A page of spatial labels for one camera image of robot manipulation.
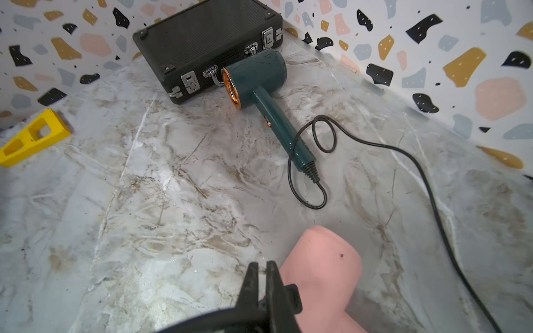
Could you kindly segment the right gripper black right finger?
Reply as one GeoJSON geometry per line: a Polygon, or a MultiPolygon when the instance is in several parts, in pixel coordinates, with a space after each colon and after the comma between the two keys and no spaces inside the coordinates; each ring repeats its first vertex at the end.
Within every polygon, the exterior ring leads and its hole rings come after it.
{"type": "Polygon", "coordinates": [[[266,264],[266,313],[270,332],[301,332],[302,301],[296,284],[284,285],[276,262],[266,264]]]}

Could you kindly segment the pink hair dryer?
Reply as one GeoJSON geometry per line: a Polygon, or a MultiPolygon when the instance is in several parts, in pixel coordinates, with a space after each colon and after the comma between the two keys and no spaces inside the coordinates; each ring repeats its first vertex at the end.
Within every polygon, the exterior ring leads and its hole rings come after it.
{"type": "Polygon", "coordinates": [[[362,271],[362,258],[347,241],[323,226],[308,228],[280,269],[284,284],[298,287],[300,330],[364,332],[346,312],[362,271]]]}

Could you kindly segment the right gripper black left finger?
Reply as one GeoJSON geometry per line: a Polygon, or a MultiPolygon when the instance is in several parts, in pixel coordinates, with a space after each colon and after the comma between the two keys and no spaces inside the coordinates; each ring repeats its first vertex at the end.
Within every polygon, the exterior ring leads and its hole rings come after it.
{"type": "Polygon", "coordinates": [[[261,321],[265,313],[258,306],[259,267],[257,262],[248,265],[244,281],[235,305],[235,319],[239,321],[261,321]]]}

